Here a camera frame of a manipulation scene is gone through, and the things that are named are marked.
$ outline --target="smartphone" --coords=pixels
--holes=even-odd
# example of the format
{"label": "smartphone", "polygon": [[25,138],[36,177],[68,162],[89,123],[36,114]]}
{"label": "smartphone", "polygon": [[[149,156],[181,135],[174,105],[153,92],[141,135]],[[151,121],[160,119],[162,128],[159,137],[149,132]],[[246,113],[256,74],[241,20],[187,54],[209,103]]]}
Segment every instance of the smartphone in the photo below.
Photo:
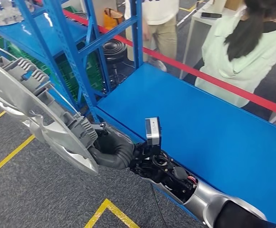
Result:
{"label": "smartphone", "polygon": [[206,18],[206,19],[218,19],[221,18],[222,14],[219,13],[202,13],[201,18]]}

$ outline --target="white sneaker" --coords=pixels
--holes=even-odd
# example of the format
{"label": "white sneaker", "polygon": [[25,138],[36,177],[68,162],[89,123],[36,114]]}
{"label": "white sneaker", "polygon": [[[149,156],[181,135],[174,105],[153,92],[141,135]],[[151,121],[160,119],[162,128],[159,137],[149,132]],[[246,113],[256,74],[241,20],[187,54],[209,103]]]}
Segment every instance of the white sneaker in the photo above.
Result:
{"label": "white sneaker", "polygon": [[150,65],[160,69],[162,71],[166,72],[167,68],[166,65],[164,65],[164,63],[161,62],[160,60],[154,60],[154,59],[150,59],[150,61],[148,61]]}

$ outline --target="human hand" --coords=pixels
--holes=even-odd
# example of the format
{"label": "human hand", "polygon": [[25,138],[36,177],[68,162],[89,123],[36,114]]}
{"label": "human hand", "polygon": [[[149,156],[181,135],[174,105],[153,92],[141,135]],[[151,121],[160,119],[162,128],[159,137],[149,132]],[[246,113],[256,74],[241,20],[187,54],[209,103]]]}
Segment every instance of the human hand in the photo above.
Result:
{"label": "human hand", "polygon": [[144,19],[142,20],[142,38],[144,40],[150,39],[150,28]]}

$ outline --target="light green jacket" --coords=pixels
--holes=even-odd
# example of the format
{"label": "light green jacket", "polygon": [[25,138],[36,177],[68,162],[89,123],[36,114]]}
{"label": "light green jacket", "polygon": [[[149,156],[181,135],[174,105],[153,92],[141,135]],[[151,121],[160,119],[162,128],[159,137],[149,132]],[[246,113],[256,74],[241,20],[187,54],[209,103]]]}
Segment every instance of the light green jacket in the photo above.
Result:
{"label": "light green jacket", "polygon": [[[209,32],[203,45],[205,65],[200,71],[240,87],[250,93],[276,64],[276,31],[263,33],[259,45],[245,57],[229,61],[226,37],[233,33],[240,17],[222,17],[218,19]],[[197,78],[195,86],[222,98],[237,107],[249,101],[240,96]]]}

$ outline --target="red barrier rope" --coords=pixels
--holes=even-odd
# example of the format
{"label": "red barrier rope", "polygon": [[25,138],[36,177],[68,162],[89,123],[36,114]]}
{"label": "red barrier rope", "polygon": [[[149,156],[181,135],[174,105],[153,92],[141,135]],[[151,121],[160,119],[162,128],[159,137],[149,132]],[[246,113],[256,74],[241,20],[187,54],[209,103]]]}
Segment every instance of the red barrier rope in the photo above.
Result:
{"label": "red barrier rope", "polygon": [[[86,26],[89,24],[88,20],[86,20],[86,19],[84,19],[84,18],[77,16],[77,15],[75,15],[75,14],[70,13],[70,12],[64,10],[64,9],[63,10],[63,12],[65,16],[74,19],[74,20],[80,22],[82,24],[84,24],[84,25],[86,25]],[[104,28],[102,26],[98,26],[98,28],[99,28],[99,31],[101,32],[101,33],[108,32],[107,29]],[[128,39],[123,38],[123,37],[119,36],[119,35],[116,35],[114,38],[117,39],[119,41],[121,41],[123,43],[132,46],[132,47],[133,46],[133,43],[132,41],[129,41]],[[153,50],[150,50],[150,49],[144,47],[143,52],[147,53],[148,55],[150,55],[152,57],[161,60],[163,62],[169,64],[169,65],[172,65],[172,66],[174,66],[174,67],[183,70],[183,71],[185,71],[187,73],[190,73],[190,74],[192,74],[192,75],[194,75],[194,76],[197,76],[197,77],[200,77],[200,78],[203,79],[203,80],[206,80],[207,82],[210,82],[210,83],[212,83],[214,85],[219,86],[221,88],[228,90],[229,92],[243,97],[245,99],[247,99],[247,100],[252,101],[253,103],[256,103],[256,104],[258,104],[258,105],[269,109],[271,111],[276,112],[276,103],[274,103],[274,102],[271,102],[271,101],[269,101],[269,100],[267,100],[267,99],[265,99],[265,98],[262,98],[262,97],[260,97],[260,96],[252,94],[252,93],[247,92],[246,90],[238,88],[238,87],[236,87],[236,86],[234,86],[234,85],[231,85],[231,84],[229,84],[229,83],[227,83],[227,82],[221,81],[219,79],[212,77],[210,75],[207,75],[207,74],[200,72],[199,70],[193,69],[193,68],[187,66],[185,64],[182,64],[182,63],[180,63],[180,62],[176,61],[175,59],[169,58],[169,57],[164,56],[163,54],[160,54],[160,53],[158,53],[158,52],[156,52],[156,51],[153,51]]]}

